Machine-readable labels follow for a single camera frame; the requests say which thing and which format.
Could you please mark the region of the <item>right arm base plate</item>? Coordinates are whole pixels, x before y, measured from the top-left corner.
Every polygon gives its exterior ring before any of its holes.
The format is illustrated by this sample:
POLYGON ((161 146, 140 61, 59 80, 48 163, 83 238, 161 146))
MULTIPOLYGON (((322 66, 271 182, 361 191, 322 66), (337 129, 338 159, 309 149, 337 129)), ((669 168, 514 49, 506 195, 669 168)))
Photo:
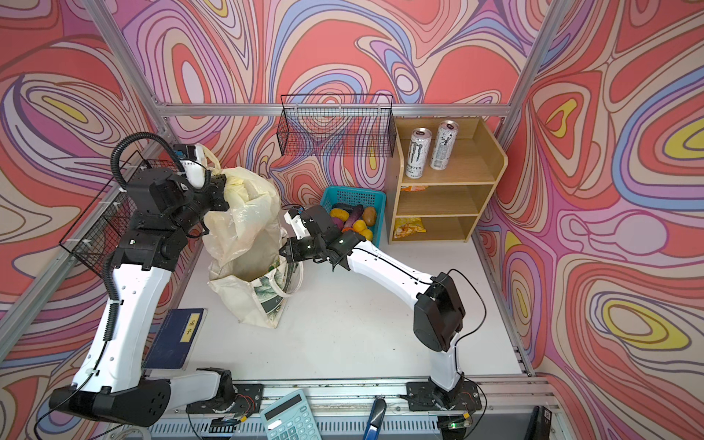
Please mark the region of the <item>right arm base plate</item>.
POLYGON ((481 410, 481 394, 476 382, 460 378, 452 390, 444 390, 430 379, 405 384, 407 401, 412 412, 462 411, 473 414, 481 410))

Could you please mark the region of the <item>beige canvas tote bag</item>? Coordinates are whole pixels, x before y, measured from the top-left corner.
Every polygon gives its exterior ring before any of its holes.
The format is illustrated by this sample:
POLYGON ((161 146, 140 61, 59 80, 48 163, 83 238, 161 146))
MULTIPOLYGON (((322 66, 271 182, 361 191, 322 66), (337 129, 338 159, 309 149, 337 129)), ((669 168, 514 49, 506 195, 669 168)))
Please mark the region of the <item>beige canvas tote bag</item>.
POLYGON ((283 239, 261 233, 252 248, 221 265, 212 261, 208 286, 238 322, 275 329, 287 302, 301 289, 304 266, 279 255, 283 239))

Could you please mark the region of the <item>teal plastic basket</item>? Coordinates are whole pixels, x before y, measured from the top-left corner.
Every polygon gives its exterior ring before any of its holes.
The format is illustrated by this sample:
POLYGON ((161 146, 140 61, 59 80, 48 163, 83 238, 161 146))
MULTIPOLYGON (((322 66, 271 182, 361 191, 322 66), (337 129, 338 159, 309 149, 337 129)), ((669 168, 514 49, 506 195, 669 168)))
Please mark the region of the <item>teal plastic basket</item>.
POLYGON ((386 201, 386 195, 381 191, 330 186, 324 190, 320 205, 328 212, 335 209, 347 211, 351 226, 363 219, 365 211, 368 212, 368 217, 371 216, 371 212, 374 212, 376 214, 374 224, 367 224, 367 229, 371 233, 372 243, 379 247, 383 236, 386 201))

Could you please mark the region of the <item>yellowish plastic grocery bag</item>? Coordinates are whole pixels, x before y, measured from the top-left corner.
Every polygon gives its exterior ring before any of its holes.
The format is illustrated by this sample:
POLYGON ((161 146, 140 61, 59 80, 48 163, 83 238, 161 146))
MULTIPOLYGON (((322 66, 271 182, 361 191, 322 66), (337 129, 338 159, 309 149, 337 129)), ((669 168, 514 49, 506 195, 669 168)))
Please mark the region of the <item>yellowish plastic grocery bag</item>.
POLYGON ((224 168, 216 155, 202 144, 196 151, 212 177, 225 178, 224 198, 229 208, 210 211, 205 225, 210 234, 203 239, 212 257, 212 281, 233 276, 252 282, 279 263, 282 241, 279 221, 281 198, 267 179, 245 168, 224 168))

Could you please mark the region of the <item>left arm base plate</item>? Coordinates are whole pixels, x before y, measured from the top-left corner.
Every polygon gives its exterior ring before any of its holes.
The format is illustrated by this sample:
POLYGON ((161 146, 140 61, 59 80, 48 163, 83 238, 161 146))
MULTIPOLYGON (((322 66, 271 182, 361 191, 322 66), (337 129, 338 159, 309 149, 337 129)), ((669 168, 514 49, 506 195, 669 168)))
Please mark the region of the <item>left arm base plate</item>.
POLYGON ((197 401, 186 406, 188 414, 216 414, 221 417, 252 416, 260 411, 264 385, 261 383, 240 383, 231 386, 231 390, 218 392, 208 401, 197 401))

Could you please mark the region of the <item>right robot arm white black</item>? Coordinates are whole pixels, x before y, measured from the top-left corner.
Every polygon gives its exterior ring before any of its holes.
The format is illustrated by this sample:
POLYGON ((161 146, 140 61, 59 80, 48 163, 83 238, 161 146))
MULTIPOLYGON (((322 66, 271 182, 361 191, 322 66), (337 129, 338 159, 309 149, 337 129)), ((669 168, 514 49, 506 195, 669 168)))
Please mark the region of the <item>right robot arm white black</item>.
POLYGON ((290 208, 283 219, 294 233, 280 248, 289 263, 311 260, 341 267, 377 282, 412 309, 412 331, 432 352, 429 395, 414 399, 441 410, 455 408, 465 379, 458 368, 456 343, 466 310, 451 275, 432 276, 401 263, 362 233, 342 230, 321 205, 290 208))

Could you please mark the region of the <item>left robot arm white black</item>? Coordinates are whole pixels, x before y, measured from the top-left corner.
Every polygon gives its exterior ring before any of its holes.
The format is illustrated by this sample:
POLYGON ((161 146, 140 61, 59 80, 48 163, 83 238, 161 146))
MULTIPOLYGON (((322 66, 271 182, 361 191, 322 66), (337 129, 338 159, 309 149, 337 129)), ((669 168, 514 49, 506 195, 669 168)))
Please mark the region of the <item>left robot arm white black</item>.
POLYGON ((96 422, 149 427, 168 410, 189 404, 227 410, 236 400, 231 374, 220 368, 175 379, 147 379, 142 357, 161 295, 193 229, 209 212, 225 212, 226 178, 207 167, 200 144, 170 145, 149 132, 122 139, 110 167, 120 189, 134 202, 126 232, 106 257, 102 279, 107 302, 97 333, 71 385, 49 398, 49 411, 96 422), (130 180, 121 172, 122 153, 138 140, 157 142, 175 169, 139 170, 130 180))

